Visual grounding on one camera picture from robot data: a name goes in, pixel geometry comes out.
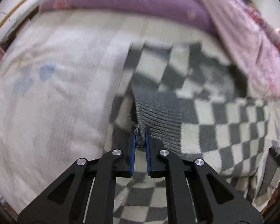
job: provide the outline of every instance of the silver bolt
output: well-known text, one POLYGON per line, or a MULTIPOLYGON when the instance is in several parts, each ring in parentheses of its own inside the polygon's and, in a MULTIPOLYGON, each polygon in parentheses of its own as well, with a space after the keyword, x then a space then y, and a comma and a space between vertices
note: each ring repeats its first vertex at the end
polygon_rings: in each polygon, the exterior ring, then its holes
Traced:
POLYGON ((162 156, 168 156, 169 155, 169 152, 167 150, 160 150, 160 154, 162 156))
POLYGON ((204 161, 202 159, 196 159, 195 160, 196 165, 202 166, 204 164, 204 161))
POLYGON ((80 158, 80 159, 77 160, 77 164, 80 165, 80 166, 84 165, 85 163, 86 163, 85 158, 80 158))
POLYGON ((119 149, 115 149, 115 150, 113 150, 113 152, 112 152, 112 154, 114 155, 114 156, 119 156, 119 155, 121 155, 121 151, 119 150, 119 149))

